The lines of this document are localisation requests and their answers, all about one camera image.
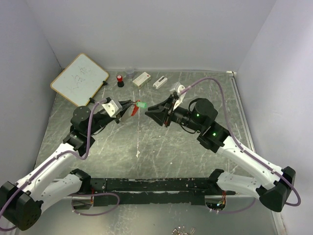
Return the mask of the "metal key organizer red handle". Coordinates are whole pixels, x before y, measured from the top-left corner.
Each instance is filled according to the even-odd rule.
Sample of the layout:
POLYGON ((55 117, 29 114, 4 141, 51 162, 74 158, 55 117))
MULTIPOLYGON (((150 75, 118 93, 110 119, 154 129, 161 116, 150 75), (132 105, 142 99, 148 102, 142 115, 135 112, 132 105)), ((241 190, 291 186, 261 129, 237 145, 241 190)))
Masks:
POLYGON ((119 119, 121 123, 125 123, 127 119, 133 117, 137 113, 137 111, 139 110, 139 107, 137 106, 138 102, 140 102, 140 100, 128 100, 125 102, 125 104, 122 105, 123 110, 120 112, 119 119))

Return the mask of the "green plastic key tag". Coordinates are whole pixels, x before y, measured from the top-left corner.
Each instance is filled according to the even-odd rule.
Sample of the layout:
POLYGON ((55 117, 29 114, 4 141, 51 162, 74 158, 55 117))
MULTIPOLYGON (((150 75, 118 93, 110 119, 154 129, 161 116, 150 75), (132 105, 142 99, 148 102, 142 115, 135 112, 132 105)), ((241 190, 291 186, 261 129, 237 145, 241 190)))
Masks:
POLYGON ((139 102, 136 103, 136 106, 138 108, 146 109, 147 108, 147 103, 139 101, 139 102))

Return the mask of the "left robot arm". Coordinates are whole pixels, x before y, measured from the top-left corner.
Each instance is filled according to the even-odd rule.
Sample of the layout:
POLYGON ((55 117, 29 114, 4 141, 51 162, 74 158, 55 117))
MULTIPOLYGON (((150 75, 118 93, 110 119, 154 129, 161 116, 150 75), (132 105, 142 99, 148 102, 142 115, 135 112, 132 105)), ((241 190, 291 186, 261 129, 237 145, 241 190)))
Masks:
POLYGON ((91 190, 89 176, 80 171, 69 173, 55 182, 57 176, 74 160, 86 160, 94 143, 94 134, 100 133, 109 123, 119 123, 138 110, 132 100, 115 101, 109 98, 98 101, 92 108, 77 107, 70 120, 67 136, 57 149, 38 167, 15 183, 5 182, 0 187, 0 216, 11 228, 25 231, 32 227, 41 214, 70 194, 86 195, 91 190))

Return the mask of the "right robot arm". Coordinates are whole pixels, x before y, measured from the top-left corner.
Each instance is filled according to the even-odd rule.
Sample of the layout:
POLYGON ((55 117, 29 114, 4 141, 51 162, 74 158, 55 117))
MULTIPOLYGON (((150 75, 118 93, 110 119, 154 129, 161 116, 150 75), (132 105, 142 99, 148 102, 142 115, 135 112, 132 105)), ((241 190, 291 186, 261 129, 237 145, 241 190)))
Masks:
POLYGON ((208 99, 197 98, 187 109, 175 104, 170 96, 149 107, 145 115, 160 126, 168 127, 174 122, 191 129, 198 134, 197 141, 202 147, 231 159, 251 175, 238 176, 216 169, 207 183, 208 191, 214 195, 221 191, 243 193, 258 199, 266 208, 281 212, 294 185, 295 170, 266 161, 232 137, 229 130, 215 121, 218 111, 208 99))

